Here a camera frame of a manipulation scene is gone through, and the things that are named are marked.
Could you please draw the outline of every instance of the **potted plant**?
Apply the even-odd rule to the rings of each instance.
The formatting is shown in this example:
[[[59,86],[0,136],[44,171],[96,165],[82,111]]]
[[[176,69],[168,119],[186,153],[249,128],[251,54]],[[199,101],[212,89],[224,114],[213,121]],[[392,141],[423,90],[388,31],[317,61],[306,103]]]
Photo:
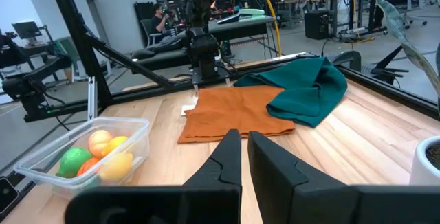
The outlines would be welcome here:
[[[411,185],[440,185],[440,136],[420,142],[412,160]]]
[[[437,110],[440,113],[440,77],[428,60],[405,36],[404,21],[400,13],[389,2],[377,0],[378,6],[383,9],[386,17],[388,33],[399,39],[408,59],[427,75],[437,95]],[[440,72],[440,44],[437,47],[436,65]],[[410,184],[413,185],[440,185],[440,136],[428,138],[420,142],[412,161]]]

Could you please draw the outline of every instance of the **white pot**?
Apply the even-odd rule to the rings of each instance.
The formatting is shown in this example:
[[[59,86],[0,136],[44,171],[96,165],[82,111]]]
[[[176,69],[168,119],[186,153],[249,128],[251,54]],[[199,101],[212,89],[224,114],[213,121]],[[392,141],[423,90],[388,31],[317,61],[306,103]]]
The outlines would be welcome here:
[[[420,142],[412,160],[410,185],[440,186],[440,170],[435,168],[426,157],[426,150],[440,143],[440,136]]]

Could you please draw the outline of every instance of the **yellow lemon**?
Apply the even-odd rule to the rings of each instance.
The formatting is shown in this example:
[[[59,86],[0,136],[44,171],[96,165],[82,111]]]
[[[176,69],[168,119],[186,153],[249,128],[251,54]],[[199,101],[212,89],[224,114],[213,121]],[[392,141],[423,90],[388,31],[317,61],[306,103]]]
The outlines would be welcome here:
[[[106,146],[104,149],[102,149],[102,157],[105,157],[106,155],[108,155],[111,151],[113,151],[113,149],[117,148],[119,145],[123,144],[125,141],[128,140],[128,137],[115,137],[113,138]]]
[[[131,153],[117,153],[102,165],[99,177],[103,181],[118,182],[130,172],[133,163]]]

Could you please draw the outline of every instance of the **orange fruit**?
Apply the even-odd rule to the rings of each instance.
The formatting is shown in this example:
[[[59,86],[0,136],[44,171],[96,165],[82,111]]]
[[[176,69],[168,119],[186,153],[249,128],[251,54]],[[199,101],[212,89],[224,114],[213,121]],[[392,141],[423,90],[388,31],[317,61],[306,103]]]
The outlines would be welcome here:
[[[107,146],[107,144],[113,139],[113,136],[104,130],[95,131],[89,137],[89,151],[90,153],[98,158],[102,159],[102,151]]]
[[[89,160],[87,160],[81,167],[80,170],[78,171],[78,173],[76,174],[76,176],[81,175],[84,172],[87,172],[92,166],[95,166],[96,163],[99,162],[98,158],[91,158]]]

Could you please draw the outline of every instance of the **toy fruit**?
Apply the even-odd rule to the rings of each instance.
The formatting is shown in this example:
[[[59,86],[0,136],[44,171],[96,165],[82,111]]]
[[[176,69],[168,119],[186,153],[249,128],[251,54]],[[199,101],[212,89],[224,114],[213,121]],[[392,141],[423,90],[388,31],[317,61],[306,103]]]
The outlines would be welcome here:
[[[95,131],[89,137],[89,151],[94,157],[102,159],[102,150],[113,139],[113,136],[104,130]]]
[[[98,158],[91,158],[88,161],[86,161],[80,168],[80,170],[78,171],[78,174],[76,176],[81,175],[84,172],[87,172],[92,166],[95,166],[96,163],[99,162]]]
[[[108,155],[113,149],[117,148],[119,145],[123,144],[125,141],[128,140],[128,137],[120,136],[113,138],[107,146],[102,150],[101,157],[105,157]]]
[[[125,178],[130,172],[133,163],[131,153],[116,153],[102,165],[99,170],[99,177],[103,181],[118,182]]]
[[[68,179],[75,177],[81,166],[90,158],[91,153],[84,148],[70,148],[61,157],[57,175]]]

